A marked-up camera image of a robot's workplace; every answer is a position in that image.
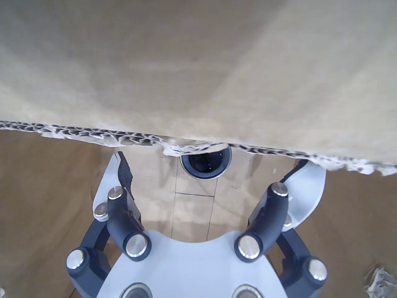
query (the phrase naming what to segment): brown cardboard surface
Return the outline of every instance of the brown cardboard surface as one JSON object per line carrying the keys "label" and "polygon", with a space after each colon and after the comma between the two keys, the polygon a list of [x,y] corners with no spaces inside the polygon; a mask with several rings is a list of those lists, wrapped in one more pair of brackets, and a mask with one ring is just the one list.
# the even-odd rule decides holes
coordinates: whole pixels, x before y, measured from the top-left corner
{"label": "brown cardboard surface", "polygon": [[65,260],[93,221],[91,189],[111,153],[0,131],[0,286],[7,298],[70,296]]}
{"label": "brown cardboard surface", "polygon": [[0,0],[0,119],[397,162],[397,0]]}

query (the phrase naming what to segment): torn cardboard edge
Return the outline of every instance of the torn cardboard edge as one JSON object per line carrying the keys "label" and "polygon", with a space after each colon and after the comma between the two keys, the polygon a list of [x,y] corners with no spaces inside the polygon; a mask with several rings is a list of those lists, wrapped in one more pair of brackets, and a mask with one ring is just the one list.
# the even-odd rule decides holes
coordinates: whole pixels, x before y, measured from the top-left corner
{"label": "torn cardboard edge", "polygon": [[95,143],[107,147],[121,147],[125,145],[161,145],[167,156],[192,155],[220,151],[227,147],[234,147],[247,153],[257,155],[286,156],[294,159],[308,159],[327,170],[346,169],[362,174],[379,171],[382,175],[397,173],[397,164],[372,162],[366,159],[309,154],[301,151],[255,147],[233,143],[200,142],[197,144],[176,144],[175,139],[153,134],[138,132],[122,132],[98,128],[81,128],[60,125],[45,125],[39,123],[22,123],[0,121],[0,129],[21,132],[40,133],[46,138],[72,139],[88,143]]}

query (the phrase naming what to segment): metal screw head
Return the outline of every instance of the metal screw head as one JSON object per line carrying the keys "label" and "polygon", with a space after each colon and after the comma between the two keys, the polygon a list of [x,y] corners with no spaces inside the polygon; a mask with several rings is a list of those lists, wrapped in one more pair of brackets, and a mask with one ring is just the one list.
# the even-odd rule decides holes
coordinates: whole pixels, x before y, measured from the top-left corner
{"label": "metal screw head", "polygon": [[115,186],[109,190],[108,197],[111,200],[116,200],[122,196],[123,192],[124,189],[121,186]]}
{"label": "metal screw head", "polygon": [[284,226],[285,227],[290,227],[292,225],[292,218],[287,214],[287,217],[285,218]]}
{"label": "metal screw head", "polygon": [[324,263],[317,259],[312,259],[309,262],[309,273],[312,277],[319,281],[324,281],[327,278],[327,268]]}
{"label": "metal screw head", "polygon": [[259,256],[259,253],[261,252],[258,242],[255,240],[254,237],[251,237],[250,235],[244,235],[240,237],[240,240],[238,242],[238,248],[240,253],[245,258],[248,258],[250,260],[257,258]]}
{"label": "metal screw head", "polygon": [[130,257],[139,257],[146,251],[147,246],[146,237],[142,234],[135,234],[129,238],[125,251]]}
{"label": "metal screw head", "polygon": [[84,252],[80,249],[72,251],[66,259],[66,267],[69,269],[78,268],[84,261]]}
{"label": "metal screw head", "polygon": [[94,213],[98,217],[105,216],[108,213],[108,204],[103,202],[95,207]]}
{"label": "metal screw head", "polygon": [[278,196],[286,197],[288,195],[288,189],[284,183],[276,182],[271,186],[272,191]]}

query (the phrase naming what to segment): black circular hole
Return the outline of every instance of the black circular hole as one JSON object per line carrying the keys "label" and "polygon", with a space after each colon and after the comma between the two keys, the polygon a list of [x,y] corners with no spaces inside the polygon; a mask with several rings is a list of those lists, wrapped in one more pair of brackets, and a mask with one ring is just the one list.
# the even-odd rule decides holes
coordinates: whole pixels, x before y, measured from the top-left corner
{"label": "black circular hole", "polygon": [[188,156],[190,165],[200,173],[211,173],[218,169],[222,164],[223,158],[223,151]]}

